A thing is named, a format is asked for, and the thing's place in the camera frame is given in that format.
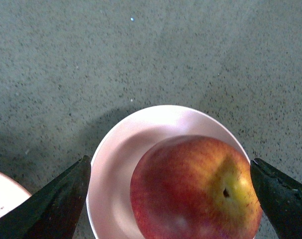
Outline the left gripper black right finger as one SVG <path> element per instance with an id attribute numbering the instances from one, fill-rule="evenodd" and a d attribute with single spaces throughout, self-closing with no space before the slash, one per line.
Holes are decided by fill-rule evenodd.
<path id="1" fill-rule="evenodd" d="M 302 184 L 260 158 L 250 163 L 254 190 L 280 239 L 302 239 Z"/>

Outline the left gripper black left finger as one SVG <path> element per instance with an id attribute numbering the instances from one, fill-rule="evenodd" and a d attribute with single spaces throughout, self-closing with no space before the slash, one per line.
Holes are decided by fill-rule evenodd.
<path id="1" fill-rule="evenodd" d="M 71 239 L 86 201 L 91 160 L 84 156 L 0 218 L 0 239 Z"/>

